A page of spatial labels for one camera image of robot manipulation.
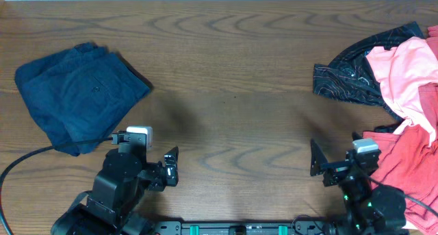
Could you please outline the navy shorts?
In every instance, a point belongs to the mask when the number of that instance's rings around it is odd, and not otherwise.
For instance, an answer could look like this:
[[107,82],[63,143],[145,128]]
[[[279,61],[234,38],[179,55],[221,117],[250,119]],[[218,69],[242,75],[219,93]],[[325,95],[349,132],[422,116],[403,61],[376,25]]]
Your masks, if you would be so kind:
[[106,47],[87,42],[20,66],[14,81],[29,114],[53,145],[90,153],[152,89]]

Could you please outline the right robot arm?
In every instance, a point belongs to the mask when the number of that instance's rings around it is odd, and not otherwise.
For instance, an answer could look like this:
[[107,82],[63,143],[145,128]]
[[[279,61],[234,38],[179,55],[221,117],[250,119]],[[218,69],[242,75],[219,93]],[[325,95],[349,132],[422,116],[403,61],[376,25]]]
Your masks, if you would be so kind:
[[310,175],[322,175],[325,187],[338,186],[346,214],[327,221],[322,232],[334,234],[408,234],[402,191],[391,186],[372,188],[370,176],[378,168],[381,154],[371,138],[356,139],[345,160],[330,163],[312,139]]

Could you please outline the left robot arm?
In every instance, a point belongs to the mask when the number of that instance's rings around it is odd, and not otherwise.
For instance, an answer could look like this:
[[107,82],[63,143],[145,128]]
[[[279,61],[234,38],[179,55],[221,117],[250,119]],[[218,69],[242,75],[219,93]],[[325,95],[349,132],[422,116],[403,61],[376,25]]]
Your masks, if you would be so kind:
[[155,225],[134,209],[146,191],[164,191],[179,181],[179,148],[165,163],[148,163],[146,148],[120,146],[107,153],[92,190],[79,194],[51,228],[55,235],[151,234]]

